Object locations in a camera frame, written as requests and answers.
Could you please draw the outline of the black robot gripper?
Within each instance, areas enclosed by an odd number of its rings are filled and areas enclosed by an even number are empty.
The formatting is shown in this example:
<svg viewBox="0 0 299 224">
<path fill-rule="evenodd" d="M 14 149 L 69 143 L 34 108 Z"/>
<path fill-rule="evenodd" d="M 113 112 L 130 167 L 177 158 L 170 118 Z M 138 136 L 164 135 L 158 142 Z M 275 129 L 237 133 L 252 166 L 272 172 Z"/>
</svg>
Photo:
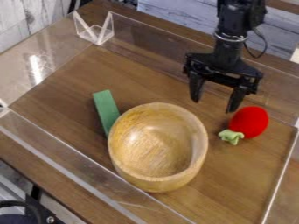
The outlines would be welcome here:
<svg viewBox="0 0 299 224">
<path fill-rule="evenodd" d="M 189 79 L 191 99 L 201 98 L 205 81 L 233 88 L 228 99 L 227 113 L 235 112 L 245 95 L 257 92 L 263 74 L 241 59 L 241 42 L 216 40 L 213 52 L 187 52 L 183 72 Z"/>
</svg>

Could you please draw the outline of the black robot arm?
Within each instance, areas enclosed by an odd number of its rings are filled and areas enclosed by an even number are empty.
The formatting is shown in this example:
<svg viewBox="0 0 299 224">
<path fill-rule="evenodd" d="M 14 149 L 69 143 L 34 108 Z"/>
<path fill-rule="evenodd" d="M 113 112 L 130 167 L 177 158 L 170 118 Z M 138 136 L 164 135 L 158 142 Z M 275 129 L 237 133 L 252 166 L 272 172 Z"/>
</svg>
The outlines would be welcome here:
<svg viewBox="0 0 299 224">
<path fill-rule="evenodd" d="M 189 79 L 191 99 L 201 98 L 203 86 L 207 81 L 232 88 L 225 112 L 235 112 L 244 97 L 257 92 L 257 84 L 263 73 L 241 60 L 241 50 L 248 48 L 245 41 L 252 31 L 267 41 L 257 27 L 267 14 L 265 0 L 217 0 L 217 27 L 213 32 L 215 47 L 212 53 L 187 52 L 183 72 Z"/>
</svg>

